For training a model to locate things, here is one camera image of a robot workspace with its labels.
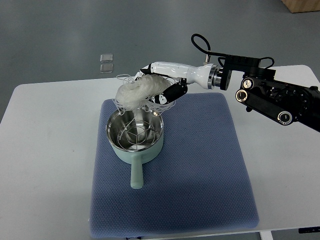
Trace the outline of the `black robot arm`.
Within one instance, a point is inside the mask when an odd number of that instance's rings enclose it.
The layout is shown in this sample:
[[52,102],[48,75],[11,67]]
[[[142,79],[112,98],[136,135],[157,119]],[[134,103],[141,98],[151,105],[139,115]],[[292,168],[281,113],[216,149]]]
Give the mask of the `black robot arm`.
[[193,45],[206,55],[206,62],[216,56],[220,64],[213,66],[207,78],[208,87],[228,89],[233,71],[242,72],[236,100],[265,117],[287,126],[293,122],[320,130],[320,91],[317,86],[300,86],[275,80],[271,66],[260,67],[261,58],[212,52],[208,40],[201,34],[191,36]]

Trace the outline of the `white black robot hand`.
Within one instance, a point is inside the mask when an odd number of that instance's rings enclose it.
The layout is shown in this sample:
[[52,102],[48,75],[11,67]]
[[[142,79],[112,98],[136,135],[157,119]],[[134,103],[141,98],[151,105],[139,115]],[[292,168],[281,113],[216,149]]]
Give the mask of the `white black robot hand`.
[[167,105],[186,94],[189,84],[197,83],[204,89],[219,87],[222,78],[221,70],[212,63],[196,67],[182,63],[158,61],[140,69],[134,79],[144,75],[157,75],[178,80],[162,93],[152,96],[150,99],[153,103]]

